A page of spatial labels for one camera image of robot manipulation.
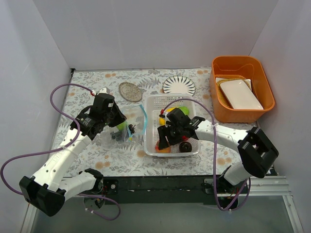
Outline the clear zip top bag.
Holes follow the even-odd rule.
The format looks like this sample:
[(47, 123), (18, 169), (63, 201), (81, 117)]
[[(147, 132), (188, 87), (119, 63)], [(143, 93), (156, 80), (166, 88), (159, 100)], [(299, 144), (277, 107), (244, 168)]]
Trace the clear zip top bag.
[(126, 120), (116, 127), (104, 129), (101, 133), (102, 146), (106, 149), (131, 150), (142, 144), (148, 117), (141, 104), (124, 106), (120, 110)]

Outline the peach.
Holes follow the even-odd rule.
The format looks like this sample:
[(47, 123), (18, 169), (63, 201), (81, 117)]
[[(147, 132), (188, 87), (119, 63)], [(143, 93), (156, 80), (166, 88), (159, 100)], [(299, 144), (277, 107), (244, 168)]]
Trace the peach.
[(157, 141), (156, 145), (155, 145), (155, 151), (157, 153), (170, 153), (171, 152), (171, 147), (167, 147), (167, 148), (164, 148), (162, 150), (159, 149), (159, 140)]

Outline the black grape bunch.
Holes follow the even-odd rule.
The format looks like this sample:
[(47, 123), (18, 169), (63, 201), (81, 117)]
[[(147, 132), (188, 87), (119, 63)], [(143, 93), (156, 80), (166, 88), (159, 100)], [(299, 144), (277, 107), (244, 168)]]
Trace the black grape bunch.
[(135, 133), (135, 125), (127, 124), (127, 130), (124, 131), (112, 131), (110, 133), (111, 139), (116, 140), (118, 143), (132, 141)]

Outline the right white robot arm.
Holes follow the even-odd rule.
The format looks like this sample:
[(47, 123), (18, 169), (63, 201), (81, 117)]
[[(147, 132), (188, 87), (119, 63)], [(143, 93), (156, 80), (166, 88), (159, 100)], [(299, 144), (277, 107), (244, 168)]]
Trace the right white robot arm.
[(203, 117), (190, 118), (179, 108), (168, 113), (161, 113), (165, 120), (158, 127), (158, 149), (180, 144), (184, 139), (214, 141), (239, 153), (241, 161), (229, 166), (215, 181), (226, 193), (233, 192), (239, 183), (254, 176), (264, 178), (279, 156), (279, 152), (268, 136), (258, 127), (250, 130), (236, 130), (215, 125)]

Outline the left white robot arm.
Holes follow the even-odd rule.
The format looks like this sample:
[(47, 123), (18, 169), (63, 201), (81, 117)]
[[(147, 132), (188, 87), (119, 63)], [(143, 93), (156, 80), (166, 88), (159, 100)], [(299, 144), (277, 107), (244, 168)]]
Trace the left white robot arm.
[(115, 98), (107, 93), (95, 96), (93, 105), (83, 109), (71, 123), (60, 151), (55, 152), (32, 177), (24, 176), (19, 186), (26, 201), (48, 216), (60, 211), (65, 201), (86, 192), (103, 191), (103, 175), (91, 168), (76, 177), (63, 177), (78, 155), (100, 134), (105, 126), (115, 127), (125, 122)]

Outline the small green fruit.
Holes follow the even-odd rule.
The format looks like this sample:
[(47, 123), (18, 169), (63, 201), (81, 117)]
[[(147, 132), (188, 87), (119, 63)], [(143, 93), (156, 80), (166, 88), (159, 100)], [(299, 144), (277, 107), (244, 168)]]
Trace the small green fruit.
[(119, 131), (124, 131), (124, 130), (127, 130), (127, 122), (123, 122), (119, 125), (116, 126), (116, 128), (119, 130)]

